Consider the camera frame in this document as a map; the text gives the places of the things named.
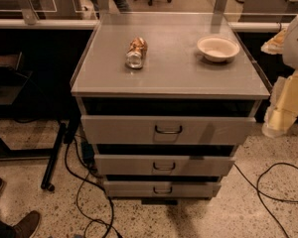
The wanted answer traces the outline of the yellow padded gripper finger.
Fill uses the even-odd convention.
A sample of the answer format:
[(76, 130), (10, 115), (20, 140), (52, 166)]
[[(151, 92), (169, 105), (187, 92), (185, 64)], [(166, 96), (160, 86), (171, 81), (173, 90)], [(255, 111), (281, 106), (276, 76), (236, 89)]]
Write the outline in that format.
[(269, 138), (285, 135), (298, 117), (298, 70), (274, 83), (262, 133)]

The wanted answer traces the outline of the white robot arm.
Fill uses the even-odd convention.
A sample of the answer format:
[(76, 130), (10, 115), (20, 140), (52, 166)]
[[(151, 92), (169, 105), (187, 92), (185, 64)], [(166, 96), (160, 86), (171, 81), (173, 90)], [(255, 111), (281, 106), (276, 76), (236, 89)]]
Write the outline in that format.
[(282, 54), (283, 62), (294, 69), (287, 78), (277, 78), (264, 115), (262, 133), (276, 138), (286, 134), (298, 117), (298, 14), (285, 30), (266, 42), (261, 50), (271, 55)]

